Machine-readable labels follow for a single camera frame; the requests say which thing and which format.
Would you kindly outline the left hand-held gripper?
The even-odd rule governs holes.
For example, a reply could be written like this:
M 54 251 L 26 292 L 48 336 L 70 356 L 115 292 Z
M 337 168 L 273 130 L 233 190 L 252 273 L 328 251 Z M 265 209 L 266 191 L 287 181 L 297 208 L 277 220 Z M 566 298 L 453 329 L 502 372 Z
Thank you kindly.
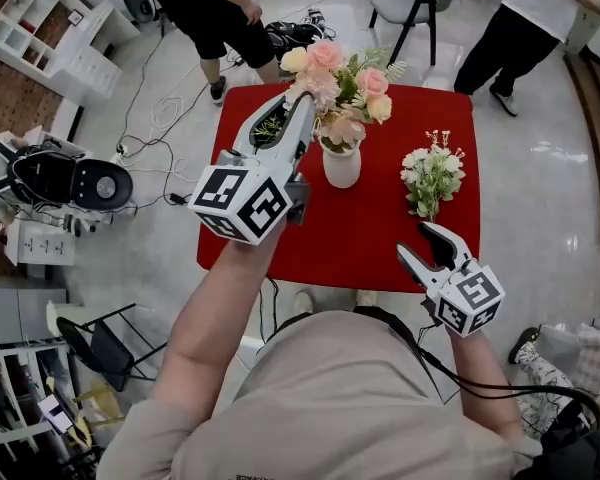
M 214 235 L 259 244 L 281 219 L 303 221 L 310 185 L 296 166 L 313 139 L 315 103 L 305 91 L 289 114 L 285 104 L 283 93 L 262 104 L 241 125 L 233 150 L 204 169 L 188 208 Z

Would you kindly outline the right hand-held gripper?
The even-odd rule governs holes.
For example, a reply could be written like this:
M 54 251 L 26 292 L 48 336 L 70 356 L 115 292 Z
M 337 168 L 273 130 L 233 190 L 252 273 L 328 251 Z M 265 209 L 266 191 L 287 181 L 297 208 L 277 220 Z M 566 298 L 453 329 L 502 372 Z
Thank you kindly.
M 434 317 L 461 338 L 481 330 L 492 322 L 500 309 L 505 291 L 492 269 L 482 266 L 464 239 L 439 224 L 423 221 L 418 230 L 428 241 L 433 265 L 426 264 L 408 245 L 396 244 L 397 258 L 416 284 L 427 290 L 435 304 Z M 449 276 L 438 286 L 439 273 Z

